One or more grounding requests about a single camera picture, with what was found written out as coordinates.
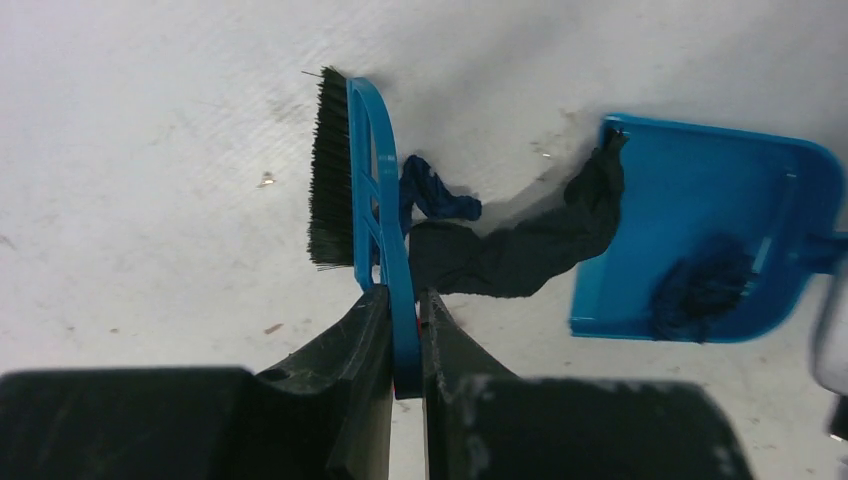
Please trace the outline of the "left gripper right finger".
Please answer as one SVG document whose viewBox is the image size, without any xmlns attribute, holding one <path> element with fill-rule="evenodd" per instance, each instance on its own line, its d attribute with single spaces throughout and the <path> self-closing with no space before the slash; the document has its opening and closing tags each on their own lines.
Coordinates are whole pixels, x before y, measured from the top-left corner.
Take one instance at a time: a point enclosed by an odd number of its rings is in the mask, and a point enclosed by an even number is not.
<svg viewBox="0 0 848 480">
<path fill-rule="evenodd" d="M 422 291 L 419 305 L 426 475 L 467 479 L 465 437 L 476 421 L 476 397 L 489 380 L 516 374 L 457 323 L 436 291 Z"/>
</svg>

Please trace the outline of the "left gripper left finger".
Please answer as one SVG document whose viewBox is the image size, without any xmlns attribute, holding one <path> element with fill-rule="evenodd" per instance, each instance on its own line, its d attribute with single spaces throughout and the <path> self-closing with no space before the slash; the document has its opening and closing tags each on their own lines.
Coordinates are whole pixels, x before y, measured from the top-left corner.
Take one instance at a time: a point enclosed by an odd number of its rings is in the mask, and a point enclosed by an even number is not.
<svg viewBox="0 0 848 480">
<path fill-rule="evenodd" d="M 385 479 L 392 414 L 389 292 L 363 293 L 335 324 L 256 376 L 261 465 L 273 479 Z"/>
</svg>

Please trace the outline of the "black paper scrap strip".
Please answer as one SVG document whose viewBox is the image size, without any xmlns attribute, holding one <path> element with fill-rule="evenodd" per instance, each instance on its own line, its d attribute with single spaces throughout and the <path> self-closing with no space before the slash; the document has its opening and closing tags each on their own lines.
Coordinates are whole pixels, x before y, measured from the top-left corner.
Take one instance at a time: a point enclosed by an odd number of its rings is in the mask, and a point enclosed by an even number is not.
<svg viewBox="0 0 848 480">
<path fill-rule="evenodd" d="M 529 297 L 551 278 L 604 253 L 619 228 L 628 141 L 609 129 L 563 190 L 558 205 L 481 237 L 471 228 L 426 221 L 410 232 L 417 290 L 494 298 Z"/>
</svg>

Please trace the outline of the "blue hand brush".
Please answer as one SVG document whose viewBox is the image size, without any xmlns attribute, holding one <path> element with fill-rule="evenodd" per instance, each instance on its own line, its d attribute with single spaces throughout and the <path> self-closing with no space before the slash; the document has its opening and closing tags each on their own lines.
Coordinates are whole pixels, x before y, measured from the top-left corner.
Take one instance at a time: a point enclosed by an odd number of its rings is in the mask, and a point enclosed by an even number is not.
<svg viewBox="0 0 848 480">
<path fill-rule="evenodd" d="M 362 290 L 387 288 L 395 395 L 418 398 L 423 367 L 400 221 L 395 135 L 378 88 L 325 66 L 310 162 L 307 252 L 320 269 L 350 267 Z"/>
</svg>

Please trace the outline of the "dark blue paper scrap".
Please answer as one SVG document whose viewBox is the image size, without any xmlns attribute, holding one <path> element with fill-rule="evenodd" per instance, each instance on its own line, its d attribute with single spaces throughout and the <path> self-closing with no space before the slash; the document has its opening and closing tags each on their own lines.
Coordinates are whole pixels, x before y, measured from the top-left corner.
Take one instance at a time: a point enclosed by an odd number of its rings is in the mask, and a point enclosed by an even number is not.
<svg viewBox="0 0 848 480">
<path fill-rule="evenodd" d="M 747 296 L 758 274 L 745 244 L 728 235 L 706 238 L 662 277 L 650 300 L 657 340 L 703 344 Z"/>
</svg>

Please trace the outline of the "blue plastic dustpan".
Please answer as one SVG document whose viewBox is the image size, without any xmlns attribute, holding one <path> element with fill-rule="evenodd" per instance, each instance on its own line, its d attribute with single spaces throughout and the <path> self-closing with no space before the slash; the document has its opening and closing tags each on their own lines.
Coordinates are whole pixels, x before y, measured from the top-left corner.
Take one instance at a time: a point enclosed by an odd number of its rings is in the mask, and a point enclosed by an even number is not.
<svg viewBox="0 0 848 480">
<path fill-rule="evenodd" d="M 576 337 L 659 339 L 652 301 L 663 279 L 710 241 L 732 240 L 751 260 L 749 281 L 704 341 L 750 341 L 781 325 L 809 278 L 834 272 L 847 252 L 836 230 L 846 171 L 816 143 L 623 113 L 600 131 L 627 139 L 622 217 L 608 249 L 578 267 Z"/>
</svg>

